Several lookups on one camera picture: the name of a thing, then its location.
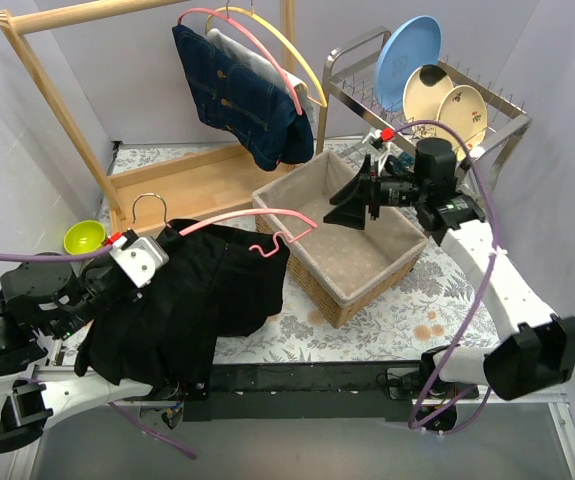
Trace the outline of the pink hanger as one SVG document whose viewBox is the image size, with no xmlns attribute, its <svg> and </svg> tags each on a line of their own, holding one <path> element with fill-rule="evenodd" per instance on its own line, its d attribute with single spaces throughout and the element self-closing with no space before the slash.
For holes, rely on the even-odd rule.
<svg viewBox="0 0 575 480">
<path fill-rule="evenodd" d="M 219 18 L 220 20 L 227 22 L 228 24 L 233 26 L 235 29 L 240 31 L 243 35 L 245 35 L 256 46 L 256 48 L 262 53 L 262 55 L 268 60 L 268 62 L 272 65 L 274 70 L 277 72 L 277 74 L 283 80 L 283 83 L 287 87 L 287 89 L 289 91 L 289 95 L 290 95 L 291 99 L 293 100 L 296 113 L 298 115 L 303 114 L 298 95 L 297 95 L 293 85 L 291 84 L 290 80 L 288 79 L 285 71 L 282 69 L 282 67 L 279 65 L 279 63 L 276 61 L 276 59 L 273 57 L 273 55 L 267 50 L 267 48 L 262 44 L 262 42 L 260 42 L 257 39 L 257 37 L 255 35 L 253 35 L 243 25 L 241 25 L 237 21 L 231 19 L 230 17 L 222 15 L 213 9 L 203 8 L 203 7 L 189 8 L 189 9 L 185 10 L 184 12 L 182 12 L 180 14 L 180 16 L 178 17 L 178 22 L 177 22 L 178 25 L 180 25 L 182 23 L 182 20 L 186 15 L 193 14 L 193 13 L 204 13 L 204 14 Z"/>
<path fill-rule="evenodd" d="M 132 207 L 131 207 L 132 223 L 135 223 L 135 221 L 137 219 L 137 215 L 136 215 L 137 204 L 142 198 L 145 198 L 145 197 L 156 198 L 162 203 L 164 225 L 168 226 L 169 222 L 168 222 L 167 203 L 161 195 L 154 193 L 154 192 L 147 192 L 147 193 L 140 194 L 133 201 Z M 226 220 L 232 220 L 232 219 L 241 218 L 241 217 L 252 217 L 252 216 L 253 217 L 260 217 L 263 215 L 276 215 L 276 216 L 293 217 L 293 218 L 296 218 L 298 220 L 301 220 L 302 222 L 304 222 L 308 226 L 308 229 L 306 229 L 302 233 L 296 235 L 295 237 L 292 236 L 291 234 L 289 234 L 289 232 L 285 231 L 284 229 L 280 229 L 279 231 L 274 233 L 272 236 L 274 248 L 271 251 L 264 251 L 263 247 L 261 247 L 259 244 L 253 244 L 249 247 L 249 251 L 257 251 L 263 258 L 269 258 L 269 257 L 273 256 L 274 254 L 276 254 L 280 250 L 281 247 L 280 247 L 279 242 L 278 242 L 279 237 L 283 239 L 283 243 L 285 243 L 286 245 L 291 245 L 291 244 L 295 243 L 296 241 L 300 240 L 302 237 L 313 232 L 316 228 L 318 228 L 318 224 L 316 222 L 314 222 L 312 219 L 310 219 L 306 215 L 304 215 L 298 211 L 295 211 L 295 210 L 281 209 L 281 208 L 252 208 L 252 209 L 243 209 L 243 210 L 231 211 L 228 213 L 223 213 L 223 214 L 209 217 L 205 220 L 198 221 L 197 223 L 194 223 L 193 225 L 179 231 L 178 235 L 181 237 L 187 236 L 187 235 L 192 234 L 194 232 L 197 232 L 201 229 L 204 229 L 207 226 L 221 223 L 221 222 L 226 221 Z M 157 252 L 157 255 L 160 256 L 161 259 L 162 258 L 165 259 L 163 263 L 168 262 L 169 257 L 167 255 L 167 253 L 155 241 L 153 241 L 153 243 L 155 244 L 154 251 Z"/>
</svg>

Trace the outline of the black garment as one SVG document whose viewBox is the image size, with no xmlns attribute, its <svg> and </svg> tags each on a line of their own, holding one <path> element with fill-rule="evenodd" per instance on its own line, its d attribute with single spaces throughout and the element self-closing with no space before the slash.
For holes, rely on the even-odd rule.
<svg viewBox="0 0 575 480">
<path fill-rule="evenodd" d="M 117 385 L 131 379 L 161 388 L 210 376 L 216 341 L 247 337 L 281 312 L 290 250 L 281 239 L 209 225 L 187 236 L 174 219 L 157 237 L 169 261 L 139 294 L 97 315 L 74 371 Z"/>
</svg>

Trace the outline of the pink hanger front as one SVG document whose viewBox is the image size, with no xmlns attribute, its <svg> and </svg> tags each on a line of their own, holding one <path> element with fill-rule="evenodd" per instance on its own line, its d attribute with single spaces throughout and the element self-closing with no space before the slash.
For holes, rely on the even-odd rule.
<svg viewBox="0 0 575 480">
<path fill-rule="evenodd" d="M 283 83 L 287 87 L 287 89 L 289 91 L 289 95 L 290 95 L 291 99 L 293 100 L 296 113 L 298 115 L 303 114 L 298 95 L 297 95 L 293 85 L 291 84 L 290 80 L 288 79 L 285 71 L 282 69 L 282 67 L 279 65 L 279 63 L 276 61 L 276 59 L 273 57 L 273 55 L 267 50 L 267 48 L 262 44 L 262 42 L 260 42 L 257 39 L 257 37 L 255 35 L 253 35 L 243 25 L 241 25 L 237 21 L 231 19 L 230 17 L 222 15 L 213 9 L 203 8 L 203 7 L 189 8 L 189 9 L 185 10 L 184 12 L 182 12 L 180 14 L 180 16 L 178 17 L 178 22 L 177 22 L 178 25 L 180 25 L 182 23 L 182 20 L 186 15 L 193 14 L 193 13 L 204 13 L 204 14 L 219 18 L 220 20 L 227 22 L 228 24 L 233 26 L 235 29 L 240 31 L 243 35 L 245 35 L 256 46 L 256 48 L 262 53 L 262 55 L 268 60 L 268 62 L 272 65 L 274 70 L 277 72 L 277 74 L 283 80 Z"/>
</svg>

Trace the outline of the blue denim skirt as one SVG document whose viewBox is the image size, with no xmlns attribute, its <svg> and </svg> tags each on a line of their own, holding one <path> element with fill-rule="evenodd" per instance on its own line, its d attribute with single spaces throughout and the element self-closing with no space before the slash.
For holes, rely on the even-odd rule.
<svg viewBox="0 0 575 480">
<path fill-rule="evenodd" d="M 302 115 L 296 113 L 293 100 L 281 87 L 184 25 L 174 26 L 172 34 L 203 124 L 234 135 L 264 171 L 313 157 L 310 120 L 303 109 Z"/>
</svg>

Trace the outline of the white skirt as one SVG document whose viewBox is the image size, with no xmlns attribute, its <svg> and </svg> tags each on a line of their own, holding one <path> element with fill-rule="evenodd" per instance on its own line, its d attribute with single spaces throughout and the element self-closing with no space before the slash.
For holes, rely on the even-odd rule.
<svg viewBox="0 0 575 480">
<path fill-rule="evenodd" d="M 221 33 L 217 28 L 211 28 L 206 34 L 207 40 L 216 48 L 224 52 L 232 60 L 241 63 L 258 76 L 281 87 L 286 94 L 290 93 L 285 81 L 278 74 L 274 66 L 263 56 L 260 55 L 239 42 L 231 39 Z M 316 120 L 315 108 L 313 102 L 309 99 L 309 89 L 307 85 L 295 75 L 285 72 L 286 78 L 294 88 L 303 111 L 307 114 L 310 121 Z"/>
</svg>

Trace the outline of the yellow hanger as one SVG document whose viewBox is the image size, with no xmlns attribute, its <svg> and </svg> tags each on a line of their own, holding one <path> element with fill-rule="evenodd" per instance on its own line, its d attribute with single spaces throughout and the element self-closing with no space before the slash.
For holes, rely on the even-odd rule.
<svg viewBox="0 0 575 480">
<path fill-rule="evenodd" d="M 216 9 L 217 13 L 226 12 L 226 13 L 238 13 L 244 15 L 258 24 L 262 25 L 265 29 L 267 29 L 272 35 L 274 35 L 278 41 L 283 46 L 283 65 L 287 67 L 287 70 L 291 72 L 294 68 L 295 64 L 299 64 L 304 72 L 307 74 L 309 79 L 311 80 L 317 94 L 318 99 L 312 99 L 313 103 L 322 107 L 326 108 L 327 98 L 325 97 L 325 93 L 323 91 L 322 85 L 320 80 L 318 79 L 317 75 L 314 73 L 313 69 L 310 67 L 308 62 L 305 58 L 301 55 L 299 50 L 294 45 L 295 40 L 295 2 L 292 0 L 289 1 L 281 1 L 280 2 L 280 22 L 281 28 L 277 29 L 273 24 L 259 16 L 255 13 L 254 10 L 247 10 L 241 7 L 226 7 L 222 6 Z"/>
</svg>

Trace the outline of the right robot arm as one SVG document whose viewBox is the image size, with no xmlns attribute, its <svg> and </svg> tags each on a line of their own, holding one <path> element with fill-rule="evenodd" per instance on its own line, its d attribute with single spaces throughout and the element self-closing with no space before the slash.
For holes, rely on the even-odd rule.
<svg viewBox="0 0 575 480">
<path fill-rule="evenodd" d="M 412 207 L 423 229 L 459 266 L 499 338 L 492 349 L 466 348 L 459 340 L 425 352 L 419 383 L 442 397 L 456 383 L 484 385 L 503 400 L 568 382 L 575 367 L 575 317 L 554 312 L 525 282 L 494 235 L 479 205 L 458 191 L 451 144 L 426 138 L 415 147 L 410 173 L 381 175 L 369 157 L 337 193 L 327 224 L 362 230 L 383 207 Z"/>
</svg>

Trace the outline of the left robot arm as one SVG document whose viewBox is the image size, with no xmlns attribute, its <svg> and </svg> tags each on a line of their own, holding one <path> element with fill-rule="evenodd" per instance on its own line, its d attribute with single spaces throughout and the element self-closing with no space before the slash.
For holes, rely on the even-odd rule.
<svg viewBox="0 0 575 480">
<path fill-rule="evenodd" d="M 64 339 L 114 306 L 141 302 L 144 288 L 169 260 L 165 253 L 137 247 L 102 249 L 84 258 L 99 271 L 76 275 L 71 265 L 77 255 L 0 255 L 15 265 L 0 278 L 0 454 L 30 445 L 83 411 L 150 393 L 167 400 L 179 390 L 178 373 L 165 365 L 150 369 L 145 382 L 109 381 L 98 368 L 89 377 L 32 376 L 32 367 L 48 355 L 43 336 Z"/>
</svg>

